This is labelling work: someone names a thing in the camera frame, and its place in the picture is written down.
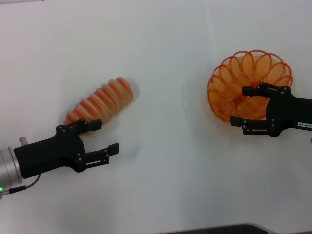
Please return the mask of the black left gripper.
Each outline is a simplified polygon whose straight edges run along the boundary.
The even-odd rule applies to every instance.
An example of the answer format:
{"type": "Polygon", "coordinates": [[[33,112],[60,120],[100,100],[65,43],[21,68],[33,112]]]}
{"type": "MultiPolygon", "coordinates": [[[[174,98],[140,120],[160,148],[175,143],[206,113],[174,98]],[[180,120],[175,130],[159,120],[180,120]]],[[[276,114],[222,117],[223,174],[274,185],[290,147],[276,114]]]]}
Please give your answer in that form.
{"type": "Polygon", "coordinates": [[[101,119],[90,122],[76,120],[56,128],[56,134],[42,141],[14,149],[22,178],[30,178],[47,171],[70,167],[75,171],[81,168],[76,164],[82,159],[82,170],[109,164],[110,157],[119,153],[119,143],[107,148],[86,152],[79,134],[94,132],[102,128],[101,119]]]}

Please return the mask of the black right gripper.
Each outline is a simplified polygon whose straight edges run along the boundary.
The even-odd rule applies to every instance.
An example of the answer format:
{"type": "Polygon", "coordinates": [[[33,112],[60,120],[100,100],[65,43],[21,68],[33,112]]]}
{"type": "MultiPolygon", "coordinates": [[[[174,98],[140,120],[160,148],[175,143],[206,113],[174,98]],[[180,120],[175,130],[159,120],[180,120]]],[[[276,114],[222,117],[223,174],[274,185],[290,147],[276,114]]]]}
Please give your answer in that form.
{"type": "Polygon", "coordinates": [[[243,86],[242,95],[270,98],[266,108],[267,120],[250,120],[230,116],[230,124],[241,127],[244,135],[277,137],[286,129],[312,130],[312,101],[286,94],[288,86],[260,82],[255,88],[243,86]]]}

